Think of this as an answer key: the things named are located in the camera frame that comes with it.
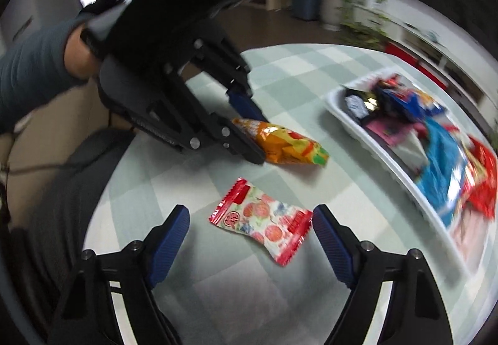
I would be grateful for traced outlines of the person's left forearm grey sleeve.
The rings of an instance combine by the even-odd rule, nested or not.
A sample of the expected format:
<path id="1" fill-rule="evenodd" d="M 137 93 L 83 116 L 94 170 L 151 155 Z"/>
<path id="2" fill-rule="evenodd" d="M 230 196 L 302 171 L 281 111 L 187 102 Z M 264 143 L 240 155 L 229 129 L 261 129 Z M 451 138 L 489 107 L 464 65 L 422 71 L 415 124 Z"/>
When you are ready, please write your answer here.
<path id="1" fill-rule="evenodd" d="M 64 49 L 71 32 L 89 20 L 78 16 L 33 33 L 1 58 L 1 132 L 66 90 L 87 81 L 73 77 L 64 66 Z"/>

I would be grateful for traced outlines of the person's left hand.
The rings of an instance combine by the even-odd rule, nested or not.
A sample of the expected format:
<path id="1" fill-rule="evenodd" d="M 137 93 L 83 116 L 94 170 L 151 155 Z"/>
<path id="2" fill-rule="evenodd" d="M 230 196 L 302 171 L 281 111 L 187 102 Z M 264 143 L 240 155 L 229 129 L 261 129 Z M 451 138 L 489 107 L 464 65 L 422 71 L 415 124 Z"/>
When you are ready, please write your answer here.
<path id="1" fill-rule="evenodd" d="M 68 37 L 64 49 L 64 66 L 73 77 L 87 81 L 96 77 L 101 68 L 101 61 L 90 51 L 82 40 L 84 25 L 76 27 Z"/>

